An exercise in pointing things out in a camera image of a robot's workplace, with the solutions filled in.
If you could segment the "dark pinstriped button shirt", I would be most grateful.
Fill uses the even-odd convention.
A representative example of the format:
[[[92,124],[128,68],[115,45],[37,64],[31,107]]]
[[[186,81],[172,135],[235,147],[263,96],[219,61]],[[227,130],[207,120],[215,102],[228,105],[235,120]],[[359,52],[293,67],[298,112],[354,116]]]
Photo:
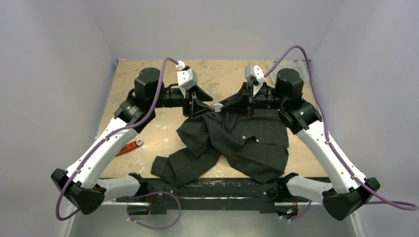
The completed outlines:
[[[207,113],[187,119],[176,131],[186,146],[157,156],[151,174],[182,187],[213,168],[224,156],[229,166],[259,183],[284,174],[289,138],[277,110],[257,109],[247,118],[236,112]]]

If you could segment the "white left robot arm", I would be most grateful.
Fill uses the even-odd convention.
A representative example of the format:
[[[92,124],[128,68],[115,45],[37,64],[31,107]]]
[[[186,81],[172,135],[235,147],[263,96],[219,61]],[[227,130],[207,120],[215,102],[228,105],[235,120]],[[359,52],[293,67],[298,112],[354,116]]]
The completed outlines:
[[[210,112],[212,97],[197,84],[191,68],[177,73],[177,84],[165,87],[162,71],[145,68],[134,80],[134,88],[115,111],[104,132],[86,153],[66,169],[56,169],[51,178],[62,197],[85,215],[103,202],[130,197],[141,202],[147,197],[146,181],[136,173],[123,178],[101,179],[101,174],[118,152],[155,118],[156,108],[181,107],[186,117]]]

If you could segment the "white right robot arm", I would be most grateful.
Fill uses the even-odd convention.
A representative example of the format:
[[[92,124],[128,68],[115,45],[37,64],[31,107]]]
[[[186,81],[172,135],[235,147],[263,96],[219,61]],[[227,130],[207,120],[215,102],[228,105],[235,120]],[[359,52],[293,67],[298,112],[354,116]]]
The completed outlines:
[[[241,112],[247,117],[255,109],[277,110],[280,121],[307,146],[329,178],[325,183],[291,173],[280,180],[279,198],[289,201],[302,197],[318,202],[339,221],[366,204],[380,183],[366,177],[346,155],[337,154],[338,146],[332,144],[320,113],[303,98],[304,81],[298,71],[280,69],[274,87],[266,84],[257,65],[246,67],[245,77],[241,89],[215,106],[215,110]]]

